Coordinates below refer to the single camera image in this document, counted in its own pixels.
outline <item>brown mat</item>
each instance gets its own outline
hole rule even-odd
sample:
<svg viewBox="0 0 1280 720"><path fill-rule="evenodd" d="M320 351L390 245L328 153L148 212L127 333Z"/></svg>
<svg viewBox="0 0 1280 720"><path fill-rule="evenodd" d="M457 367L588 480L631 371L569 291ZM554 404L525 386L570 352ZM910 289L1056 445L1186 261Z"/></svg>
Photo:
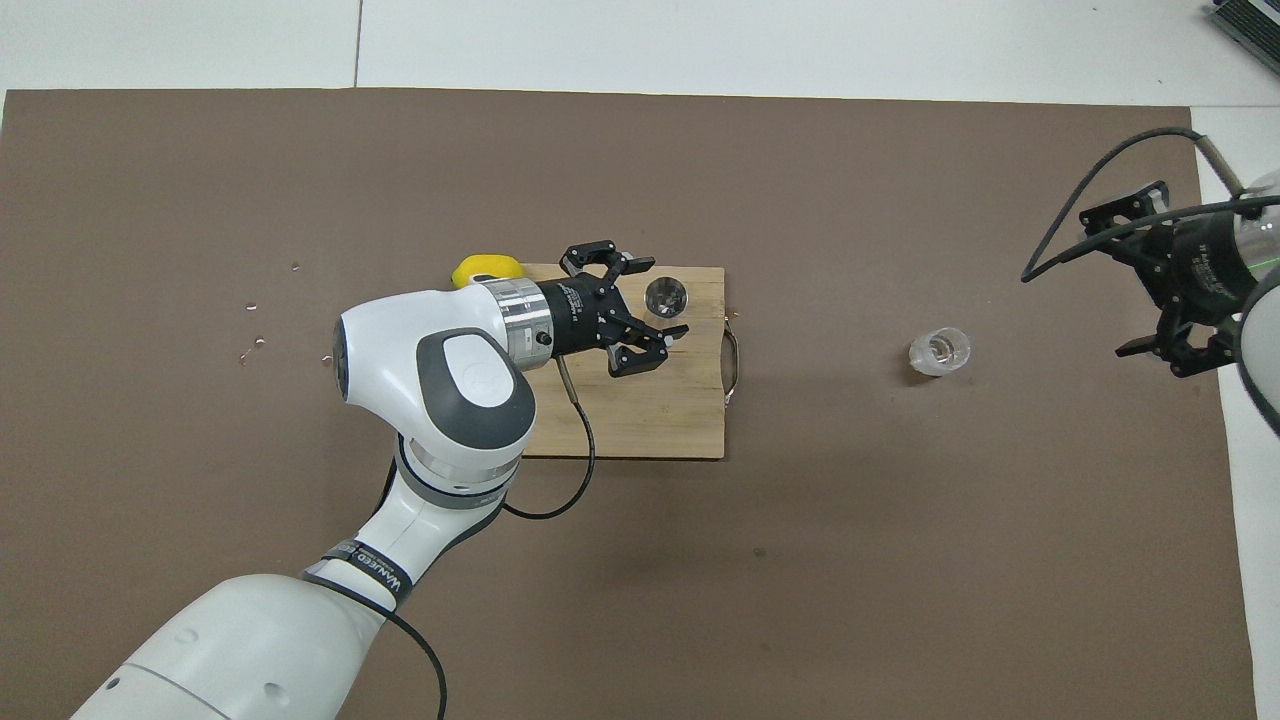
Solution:
<svg viewBox="0 0 1280 720"><path fill-rule="evenodd" d="M1098 155L1188 122L10 92L0 715L68 715L216 582L297 573L360 525L392 434L320 364L340 310L448 287L470 252L607 237L726 268L727 457L604 461L571 514L445 556L406 615L452 717L1252 717L1212 374L1111 355L1156 314L1110 260L1016 281ZM1196 200L1190 146L1143 143L1085 201L1157 177ZM974 359L922 382L905 346L947 324ZM581 469L529 461L513 498L550 507ZM425 659L384 635L343 716L428 716Z"/></svg>

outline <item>white panel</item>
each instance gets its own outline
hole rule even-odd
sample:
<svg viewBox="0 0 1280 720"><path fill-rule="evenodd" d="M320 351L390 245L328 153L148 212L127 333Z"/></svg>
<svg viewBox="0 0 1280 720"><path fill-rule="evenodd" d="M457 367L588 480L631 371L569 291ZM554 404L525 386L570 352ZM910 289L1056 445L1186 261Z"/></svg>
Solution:
<svg viewBox="0 0 1280 720"><path fill-rule="evenodd" d="M1276 105L1202 0L366 0L361 86Z"/></svg>
<svg viewBox="0 0 1280 720"><path fill-rule="evenodd" d="M1280 108L1192 108L1192 126L1213 140L1245 183L1280 168ZM1206 202L1228 200L1203 160L1199 177ZM1217 377L1258 720L1280 720L1280 438L1258 415L1234 365Z"/></svg>
<svg viewBox="0 0 1280 720"><path fill-rule="evenodd" d="M360 0L0 0L0 90L349 87L358 13Z"/></svg>

